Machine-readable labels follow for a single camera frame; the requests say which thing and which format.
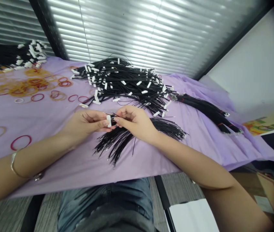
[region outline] jeans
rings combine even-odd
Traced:
[[[81,219],[106,203],[134,210],[153,222],[150,182],[148,178],[141,178],[63,192],[58,231],[74,231]]]

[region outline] bracelet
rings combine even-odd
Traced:
[[[40,180],[42,177],[43,177],[43,173],[40,172],[38,173],[37,175],[33,176],[33,177],[23,177],[23,176],[20,176],[14,169],[14,161],[15,161],[15,156],[16,154],[18,153],[18,151],[16,151],[15,153],[12,154],[11,156],[11,170],[13,171],[14,174],[16,174],[18,177],[21,177],[21,178],[24,178],[24,179],[35,179],[35,181],[37,180]]]

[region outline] floor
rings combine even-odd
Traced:
[[[171,205],[194,201],[204,198],[198,185],[184,174],[163,175],[162,180]],[[154,223],[160,232],[168,232],[163,206],[157,191],[154,177],[150,177],[151,193],[153,197]],[[47,194],[42,202],[38,215],[35,232],[56,231],[57,212],[59,210],[61,192]],[[24,214],[31,201],[31,197],[8,199],[0,202],[0,231],[19,232]]]

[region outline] window blind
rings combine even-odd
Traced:
[[[47,0],[69,59],[194,77],[261,0]]]
[[[41,40],[48,47],[47,55],[54,56],[52,48],[28,0],[0,0],[0,44],[22,44]]]

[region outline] white wall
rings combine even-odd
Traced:
[[[274,112],[274,9],[208,75],[229,92],[244,121]]]

